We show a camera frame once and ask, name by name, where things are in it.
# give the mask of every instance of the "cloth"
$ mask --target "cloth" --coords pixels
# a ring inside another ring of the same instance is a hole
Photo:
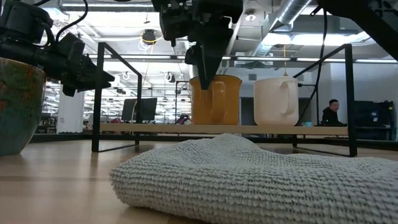
[[[342,125],[343,123],[338,121],[337,112],[332,111],[329,107],[323,110],[322,124],[329,126]]]
[[[398,162],[276,154],[232,134],[142,153],[111,182],[130,206],[210,223],[398,222]]]

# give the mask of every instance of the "mug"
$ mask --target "mug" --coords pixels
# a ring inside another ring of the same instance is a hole
[[[0,156],[19,154],[42,115],[45,73],[26,63],[0,58]]]
[[[193,124],[239,124],[239,90],[242,80],[216,75],[207,90],[200,88],[199,77],[192,78]]]
[[[299,83],[268,78],[254,83],[254,120],[261,126],[295,126],[299,121]]]

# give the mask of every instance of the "shelf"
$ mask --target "shelf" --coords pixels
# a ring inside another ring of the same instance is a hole
[[[241,134],[311,134],[348,135],[347,127],[181,125],[181,124],[101,124],[101,131],[135,131],[154,133],[241,133]]]

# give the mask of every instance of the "man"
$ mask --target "man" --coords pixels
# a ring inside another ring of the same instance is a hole
[[[327,126],[342,126],[343,123],[338,121],[337,111],[339,103],[338,100],[333,99],[329,101],[329,106],[323,110],[322,124]]]

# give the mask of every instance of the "green ceramic pot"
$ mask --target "green ceramic pot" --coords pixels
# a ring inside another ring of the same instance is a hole
[[[31,65],[0,58],[0,156],[19,154],[39,124],[45,73]]]

